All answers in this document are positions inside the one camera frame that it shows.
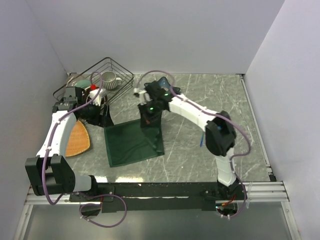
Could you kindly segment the dark green cloth napkin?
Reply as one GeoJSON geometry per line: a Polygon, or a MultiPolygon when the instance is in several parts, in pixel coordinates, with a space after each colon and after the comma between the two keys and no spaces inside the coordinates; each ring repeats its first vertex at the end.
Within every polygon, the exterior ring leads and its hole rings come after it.
{"type": "Polygon", "coordinates": [[[104,138],[111,168],[138,163],[165,154],[161,127],[141,127],[139,119],[105,127],[104,138]]]}

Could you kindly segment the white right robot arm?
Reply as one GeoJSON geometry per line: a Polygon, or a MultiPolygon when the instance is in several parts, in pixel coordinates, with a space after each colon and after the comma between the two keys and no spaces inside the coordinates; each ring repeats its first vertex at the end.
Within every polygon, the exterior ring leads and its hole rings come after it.
{"type": "Polygon", "coordinates": [[[201,106],[182,93],[176,93],[174,87],[162,88],[157,81],[145,85],[144,89],[135,87],[133,94],[139,98],[141,127],[157,125],[162,112],[168,111],[184,117],[204,132],[205,146],[216,157],[219,195],[230,199],[236,194],[236,174],[232,165],[232,154],[236,132],[227,112],[216,112],[201,106]]]}

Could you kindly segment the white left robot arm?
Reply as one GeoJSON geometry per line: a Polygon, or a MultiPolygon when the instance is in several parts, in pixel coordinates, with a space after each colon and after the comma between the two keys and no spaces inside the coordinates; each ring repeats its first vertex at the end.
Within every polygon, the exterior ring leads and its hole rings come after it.
{"type": "Polygon", "coordinates": [[[66,160],[66,153],[78,119],[99,127],[113,125],[107,108],[105,88],[65,89],[63,97],[52,107],[51,125],[41,149],[35,157],[25,162],[25,170],[35,195],[81,192],[88,201],[97,199],[99,188],[95,178],[92,175],[76,174],[66,160]]]}

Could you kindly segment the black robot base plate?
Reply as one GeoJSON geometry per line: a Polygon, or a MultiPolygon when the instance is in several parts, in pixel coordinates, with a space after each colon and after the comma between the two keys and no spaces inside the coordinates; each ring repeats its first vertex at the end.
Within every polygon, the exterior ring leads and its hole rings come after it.
{"type": "Polygon", "coordinates": [[[118,211],[202,210],[215,211],[219,201],[247,198],[240,183],[219,182],[98,183],[94,191],[73,194],[69,200],[82,205],[100,204],[102,213],[118,211]]]}

